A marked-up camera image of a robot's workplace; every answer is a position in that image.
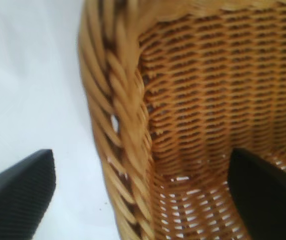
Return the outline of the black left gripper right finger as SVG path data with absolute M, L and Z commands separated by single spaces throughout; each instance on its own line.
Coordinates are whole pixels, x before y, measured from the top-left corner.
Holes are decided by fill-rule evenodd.
M 228 186 L 253 240 L 286 240 L 286 172 L 243 148 L 232 151 Z

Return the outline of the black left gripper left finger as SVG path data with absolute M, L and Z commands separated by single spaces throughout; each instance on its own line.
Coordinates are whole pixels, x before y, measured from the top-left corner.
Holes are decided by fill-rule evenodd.
M 56 187 L 54 156 L 41 149 L 0 173 L 0 240 L 33 238 Z

